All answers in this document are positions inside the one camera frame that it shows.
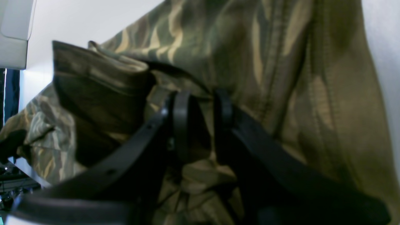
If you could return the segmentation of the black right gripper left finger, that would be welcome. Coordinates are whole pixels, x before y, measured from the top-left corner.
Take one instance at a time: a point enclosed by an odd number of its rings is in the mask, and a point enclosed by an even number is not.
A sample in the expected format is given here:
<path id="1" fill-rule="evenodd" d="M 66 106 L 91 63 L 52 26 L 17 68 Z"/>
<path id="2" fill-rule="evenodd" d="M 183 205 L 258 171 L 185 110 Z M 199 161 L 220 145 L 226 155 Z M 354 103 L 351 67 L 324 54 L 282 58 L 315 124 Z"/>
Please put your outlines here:
<path id="1" fill-rule="evenodd" d="M 191 94 L 171 94 L 111 155 L 52 188 L 16 201 L 11 225 L 148 225 L 167 166 L 188 160 Z M 183 131 L 183 137 L 176 135 Z"/>

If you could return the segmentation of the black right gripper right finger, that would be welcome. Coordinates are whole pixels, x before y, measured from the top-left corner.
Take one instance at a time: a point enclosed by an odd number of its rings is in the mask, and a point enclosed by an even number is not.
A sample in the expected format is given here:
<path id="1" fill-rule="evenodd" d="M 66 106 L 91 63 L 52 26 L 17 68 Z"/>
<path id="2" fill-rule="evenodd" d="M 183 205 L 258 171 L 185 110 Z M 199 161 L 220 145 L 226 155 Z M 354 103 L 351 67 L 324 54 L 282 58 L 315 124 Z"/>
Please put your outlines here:
<path id="1" fill-rule="evenodd" d="M 290 156 L 264 128 L 214 92 L 217 160 L 237 177 L 243 225 L 387 225 L 385 204 Z"/>

